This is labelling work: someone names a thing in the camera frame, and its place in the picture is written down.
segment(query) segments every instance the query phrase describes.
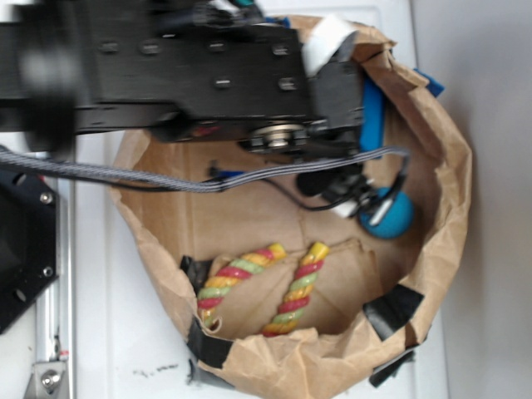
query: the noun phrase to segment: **white tape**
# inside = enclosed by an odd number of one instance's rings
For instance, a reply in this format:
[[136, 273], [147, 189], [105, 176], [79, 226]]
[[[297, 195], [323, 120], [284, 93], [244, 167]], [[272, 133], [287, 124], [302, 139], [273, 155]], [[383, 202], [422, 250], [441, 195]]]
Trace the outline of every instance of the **white tape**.
[[357, 208], [358, 204], [355, 201], [348, 201], [332, 208], [331, 210], [340, 216], [342, 219], [347, 219], [352, 216], [352, 213]]
[[346, 38], [357, 29], [337, 14], [325, 17], [303, 46], [303, 61], [308, 77], [316, 76]]

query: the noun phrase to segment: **striped rope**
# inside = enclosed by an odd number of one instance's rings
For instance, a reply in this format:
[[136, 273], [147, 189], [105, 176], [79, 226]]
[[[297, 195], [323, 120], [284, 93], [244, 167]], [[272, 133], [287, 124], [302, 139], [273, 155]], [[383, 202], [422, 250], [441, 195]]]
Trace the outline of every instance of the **striped rope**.
[[233, 260], [205, 283], [198, 293], [198, 315], [207, 328], [214, 324], [214, 312], [231, 288], [262, 273], [274, 263], [286, 256], [281, 244], [273, 244], [266, 249], [258, 249], [250, 254]]
[[263, 328], [262, 333], [265, 337], [288, 334], [297, 327], [304, 308], [310, 302], [310, 293], [318, 279], [318, 271], [323, 267], [323, 260], [328, 253], [327, 245], [315, 243], [308, 254], [301, 259], [294, 281], [284, 296], [283, 304], [278, 308], [277, 316]]

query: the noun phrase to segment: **paper bag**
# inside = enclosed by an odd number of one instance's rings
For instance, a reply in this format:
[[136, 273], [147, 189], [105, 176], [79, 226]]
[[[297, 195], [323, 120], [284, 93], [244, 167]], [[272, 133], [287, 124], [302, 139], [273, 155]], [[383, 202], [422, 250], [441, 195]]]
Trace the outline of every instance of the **paper bag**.
[[[302, 40], [318, 21], [291, 17]], [[357, 28], [353, 58], [389, 100], [385, 144], [412, 153], [404, 190], [416, 217], [399, 239], [375, 239], [333, 212], [304, 211], [263, 182], [211, 195], [111, 191], [166, 312], [190, 347], [203, 354], [199, 365], [260, 397], [330, 398], [421, 344], [460, 265], [470, 206], [470, 148], [426, 89], [426, 78], [395, 61], [394, 42], [375, 28]], [[235, 143], [162, 144], [142, 131], [126, 134], [116, 165], [205, 180], [212, 160], [226, 170], [268, 165]], [[368, 163], [365, 172], [376, 186], [387, 186], [399, 163], [384, 157]], [[279, 182], [297, 194], [293, 177]], [[284, 337], [257, 335], [282, 302], [298, 259], [315, 241], [332, 252], [299, 330]], [[220, 265], [272, 242], [282, 243], [288, 257], [232, 290], [218, 308], [216, 331], [202, 328], [195, 291], [180, 269], [182, 258], [217, 258], [214, 264]], [[376, 327], [375, 320], [385, 327]]]

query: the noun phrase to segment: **screw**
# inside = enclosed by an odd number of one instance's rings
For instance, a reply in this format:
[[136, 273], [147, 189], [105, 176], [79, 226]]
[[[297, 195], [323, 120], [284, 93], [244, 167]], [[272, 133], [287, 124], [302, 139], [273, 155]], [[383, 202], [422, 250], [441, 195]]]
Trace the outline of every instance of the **screw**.
[[46, 266], [46, 267], [42, 270], [42, 274], [44, 275], [44, 277], [51, 277], [51, 276], [53, 276], [53, 268], [51, 268], [50, 266]]
[[48, 370], [47, 372], [42, 374], [42, 386], [45, 387], [49, 392], [52, 392], [54, 389], [56, 389], [60, 381], [61, 376], [53, 370]]
[[210, 52], [224, 52], [225, 50], [227, 50], [227, 43], [223, 40], [215, 40], [209, 43]]
[[296, 81], [293, 77], [283, 77], [279, 79], [279, 88], [282, 91], [294, 91], [297, 90]]
[[119, 48], [120, 46], [118, 45], [118, 42], [115, 42], [114, 40], [103, 40], [100, 43], [98, 50], [104, 54], [116, 54]]
[[42, 193], [41, 194], [41, 202], [44, 205], [49, 205], [53, 202], [53, 194], [52, 193]]
[[214, 79], [214, 87], [218, 90], [227, 90], [232, 86], [233, 82], [226, 76], [217, 77]]
[[283, 43], [276, 43], [272, 46], [272, 52], [277, 57], [285, 57], [290, 54], [290, 50], [288, 49], [286, 44]]
[[161, 52], [160, 44], [155, 39], [144, 40], [140, 44], [140, 52], [145, 56], [155, 56]]

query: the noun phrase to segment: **black cable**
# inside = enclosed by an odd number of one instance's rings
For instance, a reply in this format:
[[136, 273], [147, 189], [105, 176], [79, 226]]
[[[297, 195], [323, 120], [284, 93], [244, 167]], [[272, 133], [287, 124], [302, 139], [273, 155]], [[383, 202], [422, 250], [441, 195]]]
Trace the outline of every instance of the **black cable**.
[[324, 206], [308, 206], [304, 204], [299, 198], [297, 198], [295, 195], [293, 195], [290, 191], [286, 190], [282, 185], [277, 183], [276, 181], [273, 181], [271, 179], [262, 179], [264, 183], [267, 183], [271, 186], [273, 186], [276, 190], [278, 190], [281, 194], [286, 196], [289, 200], [291, 200], [293, 203], [295, 203], [297, 206], [309, 211], [309, 212], [321, 212], [324, 210], [330, 210], [333, 208], [336, 208], [337, 206], [341, 204], [345, 204], [352, 198], [352, 193], [348, 193], [344, 195], [341, 199], [332, 202], [331, 204], [324, 205]]

